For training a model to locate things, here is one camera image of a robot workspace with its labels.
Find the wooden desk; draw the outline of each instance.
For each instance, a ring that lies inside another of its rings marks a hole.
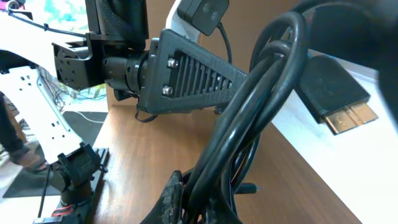
[[[210,110],[135,120],[133,106],[114,106],[95,147],[109,147],[109,173],[95,223],[139,223],[174,170],[192,168],[216,116]],[[244,223],[360,223],[280,132],[269,125],[246,181],[260,187],[237,195]]]

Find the bundle of black cable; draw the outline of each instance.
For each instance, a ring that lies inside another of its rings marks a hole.
[[[197,164],[183,177],[184,223],[196,223],[200,215],[205,217],[209,198],[218,192],[218,199],[229,205],[228,213],[235,214],[233,220],[240,222],[233,195],[249,170],[262,130],[285,103],[305,68],[308,47],[302,13],[328,3],[361,11],[372,9],[374,4],[359,0],[306,0],[262,31],[252,53],[250,74],[217,119]],[[281,40],[289,27],[289,39]]]

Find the black connector housing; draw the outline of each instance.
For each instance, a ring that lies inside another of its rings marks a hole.
[[[205,35],[211,35],[229,6],[229,0],[181,0],[177,14]]]
[[[336,60],[324,55],[308,61],[295,90],[318,123],[370,97]]]

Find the white cable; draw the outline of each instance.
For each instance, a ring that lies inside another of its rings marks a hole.
[[[93,121],[92,119],[88,119],[84,114],[82,114],[81,112],[77,112],[77,111],[70,111],[70,112],[74,112],[74,113],[77,113],[77,114],[80,114],[82,117],[84,117],[87,121],[91,121],[91,122],[94,122],[94,123],[99,123],[99,124],[103,124],[104,123],[104,121]]]

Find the person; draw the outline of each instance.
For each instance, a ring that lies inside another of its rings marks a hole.
[[[38,141],[24,144],[17,135],[12,125],[6,108],[4,95],[0,92],[0,144],[9,154],[9,160],[17,165],[23,166],[31,172],[40,172],[46,168],[45,160],[35,154],[39,145]]]

